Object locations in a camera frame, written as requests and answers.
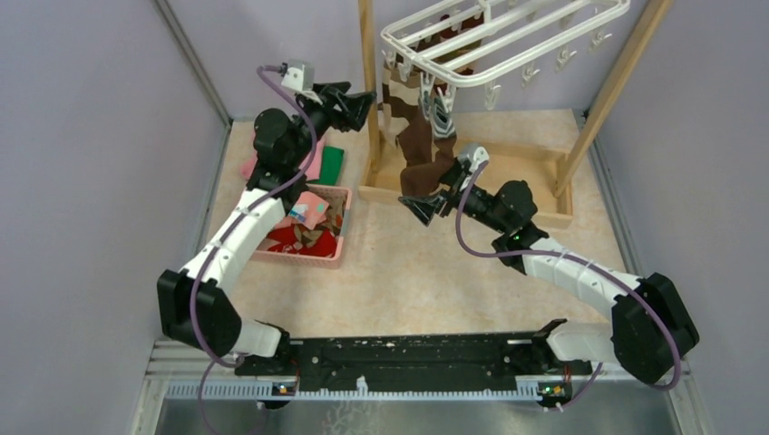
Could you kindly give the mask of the white clip hanger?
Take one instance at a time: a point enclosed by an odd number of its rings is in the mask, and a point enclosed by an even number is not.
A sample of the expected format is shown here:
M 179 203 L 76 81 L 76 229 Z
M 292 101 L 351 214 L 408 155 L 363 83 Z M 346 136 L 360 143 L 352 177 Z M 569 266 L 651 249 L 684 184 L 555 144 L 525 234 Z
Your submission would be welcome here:
M 540 71 L 537 60 L 549 53 L 555 53 L 555 69 L 562 71 L 577 53 L 576 40 L 589 36 L 589 48 L 597 49 L 610 36 L 607 25 L 629 8 L 628 1 L 437 1 L 386 25 L 380 36 L 387 61 L 399 69 L 402 79 L 413 66 L 419 67 L 423 87 L 444 85 L 448 109 L 458 90 L 481 87 L 484 106 L 491 111 L 499 100 L 498 80 L 503 75 L 518 72 L 521 87 L 527 87 Z M 446 14 L 450 17 L 441 21 Z M 469 32 L 421 52 L 413 48 L 423 38 L 479 15 L 482 24 Z M 480 39 L 479 48 L 448 63 L 433 61 Z M 477 63 L 472 74 L 455 71 L 473 61 Z

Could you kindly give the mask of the dark brown grey-cuffed sock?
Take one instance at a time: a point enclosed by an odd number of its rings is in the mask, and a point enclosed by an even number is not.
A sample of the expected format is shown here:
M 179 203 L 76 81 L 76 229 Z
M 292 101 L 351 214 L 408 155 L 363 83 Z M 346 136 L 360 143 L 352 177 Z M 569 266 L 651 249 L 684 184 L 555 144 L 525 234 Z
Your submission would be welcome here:
M 423 110 L 416 109 L 408 125 L 396 136 L 407 168 L 433 163 L 433 132 Z

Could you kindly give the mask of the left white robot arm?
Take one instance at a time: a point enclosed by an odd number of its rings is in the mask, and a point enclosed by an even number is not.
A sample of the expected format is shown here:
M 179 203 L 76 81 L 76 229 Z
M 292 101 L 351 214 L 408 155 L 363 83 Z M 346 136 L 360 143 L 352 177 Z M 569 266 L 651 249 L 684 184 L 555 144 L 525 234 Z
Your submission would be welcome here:
M 253 122 L 257 162 L 237 205 L 213 238 L 180 270 L 157 280 L 165 336 L 206 353 L 221 365 L 227 356 L 256 356 L 269 374 L 290 364 L 287 332 L 246 320 L 229 300 L 251 255 L 308 190 L 301 163 L 330 129 L 360 131 L 375 106 L 374 91 L 351 93 L 350 82 L 314 84 L 283 98 L 294 113 L 270 108 Z

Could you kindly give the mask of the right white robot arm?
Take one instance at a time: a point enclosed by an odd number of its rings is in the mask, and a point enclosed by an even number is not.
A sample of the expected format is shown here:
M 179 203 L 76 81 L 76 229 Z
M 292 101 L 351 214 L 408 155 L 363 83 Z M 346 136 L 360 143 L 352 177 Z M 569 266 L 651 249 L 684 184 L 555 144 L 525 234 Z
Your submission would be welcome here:
M 531 349 L 539 371 L 555 373 L 571 360 L 615 363 L 657 390 L 675 387 L 700 335 L 674 282 L 660 273 L 606 268 L 566 248 L 534 223 L 538 209 L 528 183 L 511 180 L 491 194 L 476 184 L 485 167 L 455 162 L 441 178 L 443 189 L 398 200 L 425 226 L 454 211 L 455 234 L 467 253 L 555 285 L 606 318 L 555 326 Z

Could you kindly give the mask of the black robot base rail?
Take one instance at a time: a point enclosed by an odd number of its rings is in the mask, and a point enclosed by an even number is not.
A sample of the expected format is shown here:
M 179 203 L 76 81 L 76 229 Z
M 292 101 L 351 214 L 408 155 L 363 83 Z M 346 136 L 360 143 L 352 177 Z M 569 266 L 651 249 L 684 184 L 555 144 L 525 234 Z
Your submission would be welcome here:
M 590 362 L 562 361 L 540 331 L 294 338 L 273 358 L 249 356 L 235 370 L 268 382 L 268 402 L 297 400 L 571 400 Z

